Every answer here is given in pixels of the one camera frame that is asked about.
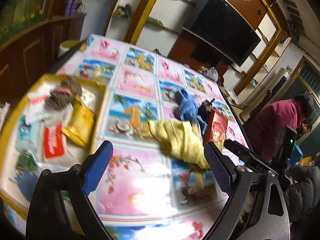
black puffer jacket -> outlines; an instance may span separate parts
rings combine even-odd
[[[320,199],[320,169],[318,166],[292,166],[288,173],[294,180],[284,194],[290,222],[298,222],[318,204]]]

metal screw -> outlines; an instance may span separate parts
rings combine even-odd
[[[241,166],[241,165],[238,165],[237,166],[237,170],[240,171],[240,172],[244,172],[245,171],[245,167]]]
[[[275,173],[273,171],[267,171],[267,174],[271,177],[274,177],[275,176]]]
[[[42,172],[41,172],[41,175],[43,175],[43,176],[46,176],[46,175],[48,175],[49,174],[49,170],[48,169],[45,169],[45,170],[43,170]]]
[[[73,171],[79,171],[80,168],[81,168],[80,164],[75,164],[75,165],[72,166],[72,170]]]

light blue package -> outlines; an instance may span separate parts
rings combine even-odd
[[[17,140],[15,148],[20,152],[22,150],[37,150],[39,135],[41,134],[41,122],[26,124],[26,116],[22,115],[19,121]]]

maroon sweater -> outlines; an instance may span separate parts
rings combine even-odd
[[[289,99],[266,106],[244,125],[244,129],[257,154],[269,161],[277,153],[276,142],[281,128],[288,125],[296,130],[301,123],[300,106]]]

bottle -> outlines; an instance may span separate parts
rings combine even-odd
[[[68,2],[66,4],[66,8],[64,10],[64,16],[70,15],[71,6],[72,6],[72,0],[68,0]]]
[[[78,7],[78,0],[73,0],[72,5],[71,5],[71,9],[70,9],[70,16],[75,15],[76,11],[77,11],[77,7]]]

